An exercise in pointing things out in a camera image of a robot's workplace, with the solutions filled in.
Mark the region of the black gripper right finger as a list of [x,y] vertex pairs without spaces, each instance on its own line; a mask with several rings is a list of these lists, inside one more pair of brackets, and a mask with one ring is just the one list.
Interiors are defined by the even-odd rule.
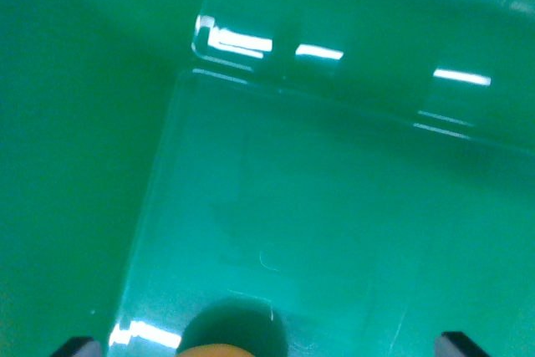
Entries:
[[443,332],[435,339],[434,357],[489,357],[489,354],[461,331]]

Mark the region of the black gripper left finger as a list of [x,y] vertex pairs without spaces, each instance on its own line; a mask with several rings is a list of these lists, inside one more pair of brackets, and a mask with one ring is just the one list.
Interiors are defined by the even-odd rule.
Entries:
[[91,337],[72,337],[55,350],[51,357],[101,357],[102,346]]

